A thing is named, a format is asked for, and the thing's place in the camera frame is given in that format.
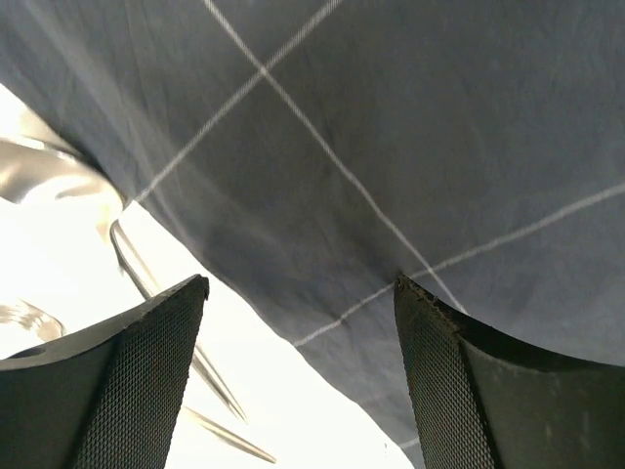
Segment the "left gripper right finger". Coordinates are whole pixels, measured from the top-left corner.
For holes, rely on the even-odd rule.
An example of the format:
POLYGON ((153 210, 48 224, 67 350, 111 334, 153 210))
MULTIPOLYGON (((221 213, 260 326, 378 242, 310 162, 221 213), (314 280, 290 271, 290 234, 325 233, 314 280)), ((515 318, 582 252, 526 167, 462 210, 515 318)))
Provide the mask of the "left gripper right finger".
POLYGON ((407 276, 394 308, 427 467, 623 467, 622 367, 520 341, 407 276))

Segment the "silver metal fork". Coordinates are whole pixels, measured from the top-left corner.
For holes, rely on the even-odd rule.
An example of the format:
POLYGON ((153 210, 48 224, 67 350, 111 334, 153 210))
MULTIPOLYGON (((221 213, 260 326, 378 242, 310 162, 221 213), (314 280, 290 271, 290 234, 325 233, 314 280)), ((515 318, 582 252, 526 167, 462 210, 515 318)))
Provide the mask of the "silver metal fork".
MULTIPOLYGON (((1 137, 1 196, 18 205, 52 203, 86 204, 87 213, 103 240, 114 251, 120 270, 144 299, 164 291, 133 242, 124 233, 120 217, 129 202, 101 171, 80 158, 30 138, 1 137)), ((201 377, 225 407, 240 421, 247 416, 218 371, 196 342, 191 359, 201 377)), ((230 446, 271 464, 276 458, 198 411, 183 405, 183 415, 230 446)))

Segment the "dark grey checked cloth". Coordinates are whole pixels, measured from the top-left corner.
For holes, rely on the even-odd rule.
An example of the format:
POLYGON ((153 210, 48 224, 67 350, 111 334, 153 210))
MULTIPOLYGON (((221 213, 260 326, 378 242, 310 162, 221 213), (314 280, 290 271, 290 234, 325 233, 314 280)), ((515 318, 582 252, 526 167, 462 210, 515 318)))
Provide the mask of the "dark grey checked cloth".
POLYGON ((299 467, 422 466, 400 273, 624 362, 620 1, 5 1, 1 81, 208 272, 209 354, 299 467))

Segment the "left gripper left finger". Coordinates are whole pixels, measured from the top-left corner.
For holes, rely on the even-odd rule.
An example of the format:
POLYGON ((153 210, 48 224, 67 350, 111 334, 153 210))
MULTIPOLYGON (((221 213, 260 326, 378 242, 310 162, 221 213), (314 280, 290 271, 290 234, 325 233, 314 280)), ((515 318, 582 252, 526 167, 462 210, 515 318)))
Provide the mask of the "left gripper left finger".
POLYGON ((2 467, 164 467, 208 296, 195 275, 3 360, 2 467))

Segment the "silver metal spoon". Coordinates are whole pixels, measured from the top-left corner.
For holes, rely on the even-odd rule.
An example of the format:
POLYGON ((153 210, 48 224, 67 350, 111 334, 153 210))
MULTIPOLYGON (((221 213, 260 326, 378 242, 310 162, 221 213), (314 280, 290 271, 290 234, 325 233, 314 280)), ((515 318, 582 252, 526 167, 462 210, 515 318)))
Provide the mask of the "silver metal spoon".
POLYGON ((22 300, 1 304, 1 323, 15 325, 42 342, 65 335, 65 328, 59 320, 22 300))

